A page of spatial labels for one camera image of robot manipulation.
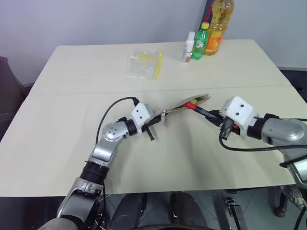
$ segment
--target black cable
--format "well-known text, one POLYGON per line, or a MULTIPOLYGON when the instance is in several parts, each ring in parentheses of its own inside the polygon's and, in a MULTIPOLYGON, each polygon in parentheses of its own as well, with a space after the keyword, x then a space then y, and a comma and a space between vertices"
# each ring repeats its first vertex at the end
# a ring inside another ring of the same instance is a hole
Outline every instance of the black cable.
POLYGON ((105 226, 107 226, 106 222, 106 189, 105 189, 105 183, 103 184, 103 198, 104 198, 104 210, 102 211, 103 218, 105 220, 105 226))
POLYGON ((279 166, 283 167, 283 168, 287 168, 287 166, 289 164, 293 164, 295 162, 298 162, 298 161, 301 161, 301 160, 304 160, 307 158, 307 155, 306 156, 301 156, 301 157, 298 157, 298 158, 295 158, 293 160, 289 160, 289 161, 285 161, 283 163, 280 163, 279 166))
POLYGON ((304 119, 304 118, 294 118, 294 120, 307 121, 307 119, 304 119))
MULTIPOLYGON (((138 103, 139 103, 139 100, 136 98, 136 97, 123 97, 123 98, 120 98, 118 99, 117 101, 113 102, 109 107, 108 109, 105 111, 105 114, 102 116, 101 120, 100 120, 100 123, 99 123, 99 126, 98 126, 98 130, 97 130, 97 133, 96 133, 96 141, 95 141, 95 145, 98 143, 98 138, 99 138, 99 131, 100 131, 100 128, 101 128, 101 125, 107 115, 107 113, 110 111, 110 109, 116 105, 118 102, 121 102, 121 101, 124 101, 124 100, 128 100, 128 99, 132 99, 133 100, 133 103, 134 103, 134 106, 136 106, 138 103)), ((106 189, 105 189, 105 183, 103 183, 103 198, 104 198, 104 208, 103 208, 103 211, 102 211, 102 219, 104 219, 104 221, 106 222, 106 189)))
POLYGON ((305 212, 306 212, 306 206, 303 206, 301 212, 299 213, 299 215, 296 219, 295 226, 294 226, 293 230, 298 230, 299 224, 301 223, 303 215, 304 215, 305 212))
POLYGON ((227 150, 231 151, 240 151, 240 152, 259 152, 259 151, 271 151, 271 150, 286 150, 286 149, 307 149, 307 145, 282 145, 282 146, 274 146, 274 147, 267 147, 267 148, 255 148, 255 149, 240 149, 240 148, 232 148, 226 146, 223 143, 223 132, 220 132, 219 141, 220 144, 227 150))

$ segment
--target cable connector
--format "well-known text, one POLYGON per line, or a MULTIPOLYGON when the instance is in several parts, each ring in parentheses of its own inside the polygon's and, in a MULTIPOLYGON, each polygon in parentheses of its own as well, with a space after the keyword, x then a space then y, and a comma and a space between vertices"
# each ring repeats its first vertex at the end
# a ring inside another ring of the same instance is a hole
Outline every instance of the cable connector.
POLYGON ((134 106, 137 106, 138 105, 138 103, 140 103, 140 101, 139 101, 139 99, 137 99, 136 97, 133 97, 133 104, 134 104, 134 106))
POLYGON ((220 131, 222 133, 222 138, 224 140, 227 140, 228 136, 230 135, 233 124, 234 124, 234 121, 232 119, 230 119, 229 117, 226 117, 224 119, 224 122, 222 124, 221 129, 220 129, 220 131))

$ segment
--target plastic bottle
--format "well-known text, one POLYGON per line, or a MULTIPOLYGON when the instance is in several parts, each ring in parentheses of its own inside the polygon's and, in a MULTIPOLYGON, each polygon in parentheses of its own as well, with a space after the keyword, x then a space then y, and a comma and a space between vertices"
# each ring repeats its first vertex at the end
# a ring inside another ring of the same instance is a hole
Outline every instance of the plastic bottle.
POLYGON ((212 21, 208 32, 210 34, 205 55, 213 55, 217 52, 222 41, 228 22, 234 11, 235 3, 233 0, 215 0, 212 4, 212 21))
POLYGON ((190 61, 191 52, 192 52, 193 45, 194 45, 194 36, 195 36, 195 32, 190 31, 188 38, 186 40, 185 49, 183 51, 183 56, 182 56, 183 62, 189 62, 190 61))
POLYGON ((194 39, 194 47, 191 55, 192 59, 198 60, 202 57, 209 38, 208 28, 209 23, 201 24, 201 29, 197 32, 194 39))

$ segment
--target bottle label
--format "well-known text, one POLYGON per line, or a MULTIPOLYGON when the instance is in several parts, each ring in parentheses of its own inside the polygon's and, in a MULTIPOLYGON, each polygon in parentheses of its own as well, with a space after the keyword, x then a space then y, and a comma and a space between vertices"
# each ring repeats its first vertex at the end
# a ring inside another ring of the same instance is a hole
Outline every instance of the bottle label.
POLYGON ((200 41, 200 40, 197 40, 197 41, 196 41, 196 44, 195 44, 195 47, 196 47, 196 48, 203 48, 203 42, 200 41))
POLYGON ((219 37, 210 36, 208 40, 208 44, 206 46, 206 49, 208 50, 217 50, 219 48, 219 45, 222 41, 223 35, 219 37))
POLYGON ((191 52, 188 52, 187 48, 183 51, 182 61, 183 62, 189 62, 191 58, 191 52))

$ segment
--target gray wall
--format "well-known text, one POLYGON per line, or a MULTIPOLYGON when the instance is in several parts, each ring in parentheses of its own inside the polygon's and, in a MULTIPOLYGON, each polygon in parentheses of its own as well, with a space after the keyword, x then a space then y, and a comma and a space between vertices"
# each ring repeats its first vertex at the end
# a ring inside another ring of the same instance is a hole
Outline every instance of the gray wall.
POLYGON ((1 0, 0 56, 34 82, 58 45, 184 41, 206 0, 1 0))
POLYGON ((307 70, 306 0, 234 0, 226 39, 254 39, 282 69, 307 70))

